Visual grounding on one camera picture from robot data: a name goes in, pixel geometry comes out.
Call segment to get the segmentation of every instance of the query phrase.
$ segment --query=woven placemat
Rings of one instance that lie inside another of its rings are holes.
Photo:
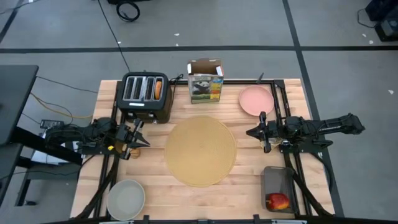
[[[193,187],[207,187],[229,174],[236,160],[236,144],[223,123],[209,116],[196,116],[174,127],[165,158],[177,180]]]

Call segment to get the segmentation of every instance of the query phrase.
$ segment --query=cardboard box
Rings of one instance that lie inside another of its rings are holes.
[[[221,60],[210,58],[190,60],[187,69],[191,102],[219,102],[224,82]]]

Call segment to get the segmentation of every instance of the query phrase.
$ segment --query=gray floor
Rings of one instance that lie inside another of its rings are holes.
[[[0,10],[16,0],[0,3]],[[135,23],[120,21],[114,6],[102,0],[122,47],[218,45],[293,46],[280,0],[151,0],[139,2]],[[304,46],[396,45],[382,43],[372,29],[356,23],[356,11],[369,0],[289,0],[298,38]],[[0,29],[9,14],[0,16]],[[21,8],[0,49],[115,47],[116,43],[96,1],[42,0]],[[322,119],[357,114],[365,127],[359,136],[333,134],[333,169],[347,217],[398,220],[398,184],[394,159],[398,89],[398,51],[304,52],[305,64]],[[127,52],[134,71],[164,72],[169,78],[186,73],[186,62],[200,57],[221,58],[227,78],[301,78],[294,51],[225,50],[197,52]],[[126,72],[119,53],[0,54],[1,64],[37,64],[38,75],[96,90],[103,79],[120,79]],[[75,115],[92,114],[96,96],[37,80],[32,90],[43,100],[62,102]],[[36,120],[64,118],[44,110],[29,98],[24,113]],[[86,125],[88,120],[75,121]],[[19,126],[39,133],[22,116]],[[66,220],[76,181],[35,181],[27,199],[35,207],[13,207],[21,175],[16,175],[0,217],[8,223]]]

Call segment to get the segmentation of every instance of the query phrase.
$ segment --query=wooden tabletop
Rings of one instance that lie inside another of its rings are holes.
[[[117,80],[101,82],[94,118],[111,116],[116,83]],[[118,169],[118,181],[133,179],[144,187],[145,206],[136,219],[142,219],[144,215],[150,215],[152,220],[252,219],[254,214],[259,214],[260,218],[294,217],[292,214],[269,212],[261,206],[261,171],[265,166],[284,167],[284,159],[275,149],[264,154],[259,141],[246,135],[246,130],[257,126],[258,117],[246,114],[239,105],[238,96],[245,87],[247,85],[223,85],[219,103],[193,105],[188,86],[178,86],[170,121],[144,125],[142,132],[150,142],[150,148],[141,149],[138,159],[120,160]],[[292,116],[310,119],[300,79],[285,79],[285,87]],[[221,182],[205,188],[189,187],[171,175],[165,164],[164,147],[176,124],[204,114],[219,119],[229,128],[236,140],[238,155],[231,173]],[[275,117],[272,112],[267,115],[267,120]],[[309,154],[301,154],[301,160],[307,187],[327,211],[334,213],[322,164]],[[102,161],[103,156],[95,156],[82,168],[71,217],[78,215],[96,192]],[[305,214],[301,192],[298,187],[296,189],[300,211]],[[106,212],[106,196],[107,193],[104,194],[101,215]]]

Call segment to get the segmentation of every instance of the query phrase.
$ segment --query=red apple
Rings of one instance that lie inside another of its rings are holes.
[[[268,195],[267,208],[269,210],[282,210],[289,207],[289,199],[282,193]]]

